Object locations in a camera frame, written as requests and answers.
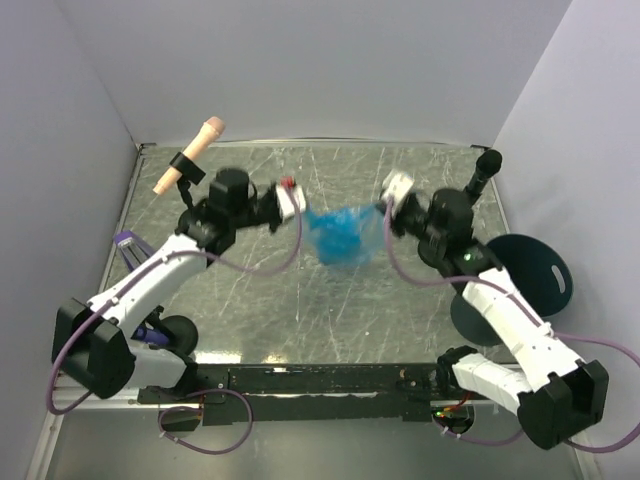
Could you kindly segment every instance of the metal table surface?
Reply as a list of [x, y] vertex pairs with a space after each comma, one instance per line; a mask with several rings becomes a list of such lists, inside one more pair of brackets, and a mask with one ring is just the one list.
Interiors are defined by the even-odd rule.
[[[125, 219], [126, 229], [156, 247], [183, 211], [176, 192], [157, 198], [151, 191], [175, 152], [143, 150], [144, 164]], [[462, 186], [478, 154], [428, 145], [223, 145], [210, 149], [199, 163], [212, 174], [221, 166], [242, 166], [257, 183], [295, 175], [314, 207], [322, 210], [370, 201], [392, 167], [414, 175], [428, 195], [444, 185]], [[494, 192], [487, 191], [477, 211], [481, 239], [504, 232]], [[228, 257], [246, 265], [278, 263], [291, 248], [293, 229], [274, 237], [263, 229], [243, 233]], [[397, 241], [396, 249], [414, 275], [436, 278], [418, 259], [415, 241]], [[108, 281], [113, 284], [125, 274], [117, 260]], [[366, 268], [334, 271], [319, 265], [305, 248], [295, 267], [275, 278], [210, 268], [165, 306], [168, 313], [187, 315], [198, 324], [200, 361], [418, 362], [433, 361], [449, 346], [466, 343], [449, 319], [452, 297], [451, 288], [423, 291], [405, 284], [382, 252]], [[511, 361], [504, 348], [482, 350], [496, 361]], [[259, 422], [242, 448], [211, 457], [159, 439], [157, 406], [88, 403], [65, 418], [47, 479], [583, 478], [575, 454], [564, 445], [544, 452], [521, 439], [508, 447], [486, 448], [442, 438], [432, 424], [399, 419]], [[517, 430], [510, 413], [477, 408], [470, 435], [502, 439]], [[199, 428], [189, 440], [207, 448], [225, 447], [244, 428], [243, 422]]]
[[[177, 189], [157, 197], [152, 188], [178, 149], [147, 146], [126, 212], [124, 228], [159, 247], [184, 211]], [[377, 198], [392, 168], [402, 169], [431, 194], [443, 186], [462, 187], [471, 177], [479, 150], [434, 145], [372, 143], [219, 144], [198, 165], [208, 173], [194, 190], [204, 195], [218, 168], [250, 172], [257, 185], [293, 175], [317, 211], [359, 205]], [[476, 207], [481, 240], [505, 232], [492, 188]], [[275, 235], [267, 228], [241, 232], [226, 258], [246, 266], [269, 267], [293, 246], [295, 226]], [[418, 258], [417, 242], [396, 240], [402, 264], [415, 276], [438, 277]], [[117, 259], [108, 284], [126, 274]], [[196, 359], [210, 363], [432, 362], [447, 348], [468, 344], [451, 323], [452, 288], [428, 290], [402, 281], [384, 251], [373, 262], [345, 270], [321, 265], [307, 245], [283, 274], [261, 278], [213, 266], [189, 280], [164, 303], [165, 314], [191, 318], [200, 331]], [[502, 347], [480, 348], [499, 362], [512, 357]]]

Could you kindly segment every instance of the white wall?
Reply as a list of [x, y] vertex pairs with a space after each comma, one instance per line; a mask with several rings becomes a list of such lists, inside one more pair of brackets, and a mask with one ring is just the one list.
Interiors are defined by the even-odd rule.
[[490, 145], [570, 0], [56, 0], [137, 142]]
[[0, 15], [0, 478], [23, 478], [45, 414], [57, 306], [96, 291], [135, 160], [48, 0]]
[[[640, 352], [640, 3], [574, 0], [496, 141], [510, 226], [566, 258], [576, 292], [563, 330]], [[640, 420], [640, 372], [604, 348], [578, 351], [608, 368], [595, 445]], [[606, 478], [637, 477], [640, 441], [599, 456]]]

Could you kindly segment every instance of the red object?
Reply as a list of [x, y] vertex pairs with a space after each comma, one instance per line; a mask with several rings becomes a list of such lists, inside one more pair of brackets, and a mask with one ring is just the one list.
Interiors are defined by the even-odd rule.
[[282, 185], [284, 188], [293, 188], [296, 186], [296, 181], [293, 179], [293, 177], [282, 177], [282, 179], [280, 180], [280, 185]]

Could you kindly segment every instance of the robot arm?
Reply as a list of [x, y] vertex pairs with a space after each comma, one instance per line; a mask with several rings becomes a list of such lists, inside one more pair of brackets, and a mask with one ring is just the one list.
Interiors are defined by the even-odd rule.
[[608, 374], [599, 362], [585, 363], [554, 337], [509, 272], [473, 237], [472, 206], [501, 160], [498, 152], [485, 152], [464, 190], [437, 191], [427, 209], [412, 192], [413, 180], [392, 172], [383, 183], [379, 208], [386, 210], [392, 202], [392, 231], [417, 238], [420, 258], [444, 278], [459, 277], [454, 288], [484, 316], [521, 367], [513, 371], [460, 347], [438, 360], [441, 386], [495, 401], [518, 416], [536, 445], [549, 449], [601, 420]]
[[306, 210], [302, 188], [291, 179], [284, 183], [273, 184], [258, 198], [246, 172], [220, 170], [209, 196], [182, 214], [175, 233], [154, 255], [86, 304], [70, 299], [60, 307], [52, 360], [83, 322], [100, 313], [95, 326], [65, 357], [65, 373], [100, 398], [147, 386], [190, 391], [193, 360], [179, 349], [150, 347], [132, 336], [183, 283], [206, 270], [212, 256], [219, 257], [233, 245], [237, 230], [269, 225], [275, 232], [294, 216], [293, 202], [300, 212]]

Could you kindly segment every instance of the blue plastic bag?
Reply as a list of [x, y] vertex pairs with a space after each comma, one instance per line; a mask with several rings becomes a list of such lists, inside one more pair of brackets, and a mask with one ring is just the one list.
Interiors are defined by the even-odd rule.
[[374, 205], [304, 214], [305, 239], [324, 265], [358, 266], [384, 246], [384, 216]]

